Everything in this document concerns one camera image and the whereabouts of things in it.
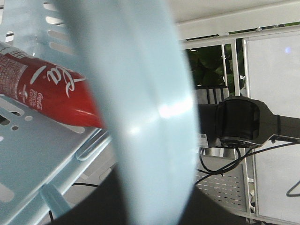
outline green plant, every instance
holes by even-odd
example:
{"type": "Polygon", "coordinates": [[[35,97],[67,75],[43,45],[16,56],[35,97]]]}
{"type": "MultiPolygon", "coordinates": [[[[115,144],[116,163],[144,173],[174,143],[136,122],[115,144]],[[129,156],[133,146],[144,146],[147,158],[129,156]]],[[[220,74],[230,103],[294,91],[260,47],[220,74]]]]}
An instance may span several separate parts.
{"type": "MultiPolygon", "coordinates": [[[[222,49],[220,45],[188,49],[187,56],[195,86],[225,85],[222,49]]],[[[240,87],[242,88],[245,84],[245,70],[241,40],[237,41],[237,56],[240,87]]],[[[225,45],[225,66],[229,92],[231,95],[234,95],[233,58],[231,45],[225,45]]]]}

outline small label sticker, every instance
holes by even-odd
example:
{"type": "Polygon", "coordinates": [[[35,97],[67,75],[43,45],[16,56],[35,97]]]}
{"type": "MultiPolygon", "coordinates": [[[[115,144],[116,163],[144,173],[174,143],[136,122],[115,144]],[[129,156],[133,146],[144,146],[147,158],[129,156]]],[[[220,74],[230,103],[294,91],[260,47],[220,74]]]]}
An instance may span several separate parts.
{"type": "Polygon", "coordinates": [[[208,141],[206,134],[198,134],[198,145],[200,148],[208,148],[208,141]]]}

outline black device mount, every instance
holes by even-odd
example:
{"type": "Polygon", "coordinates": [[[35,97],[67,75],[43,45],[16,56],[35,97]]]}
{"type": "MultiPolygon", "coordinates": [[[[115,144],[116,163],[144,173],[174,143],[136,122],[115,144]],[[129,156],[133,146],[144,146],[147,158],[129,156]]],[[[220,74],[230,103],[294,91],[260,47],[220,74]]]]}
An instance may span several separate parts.
{"type": "Polygon", "coordinates": [[[300,119],[274,115],[262,101],[233,96],[217,105],[199,104],[198,109],[209,148],[258,148],[268,140],[300,140],[300,119]]]}

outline perforated metal panel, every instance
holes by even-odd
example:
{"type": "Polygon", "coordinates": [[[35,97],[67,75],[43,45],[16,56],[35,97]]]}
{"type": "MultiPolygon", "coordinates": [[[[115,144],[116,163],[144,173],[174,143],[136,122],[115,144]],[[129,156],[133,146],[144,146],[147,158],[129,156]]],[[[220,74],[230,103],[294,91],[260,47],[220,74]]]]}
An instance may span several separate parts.
{"type": "MultiPolygon", "coordinates": [[[[221,157],[202,156],[205,164],[213,169],[219,169],[232,160],[221,157]]],[[[206,174],[198,172],[196,179],[205,177],[206,174]]],[[[197,184],[197,187],[223,207],[234,210],[247,211],[246,193],[243,166],[239,165],[234,170],[222,175],[213,175],[197,184]]]]}

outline red can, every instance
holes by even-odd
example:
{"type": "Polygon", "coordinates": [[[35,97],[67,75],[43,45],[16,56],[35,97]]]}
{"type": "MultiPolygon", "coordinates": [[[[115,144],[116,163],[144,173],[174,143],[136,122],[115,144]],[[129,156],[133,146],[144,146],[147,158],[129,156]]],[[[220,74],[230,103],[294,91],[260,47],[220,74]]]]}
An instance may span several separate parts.
{"type": "Polygon", "coordinates": [[[86,78],[0,43],[0,93],[64,124],[103,128],[86,78]]]}

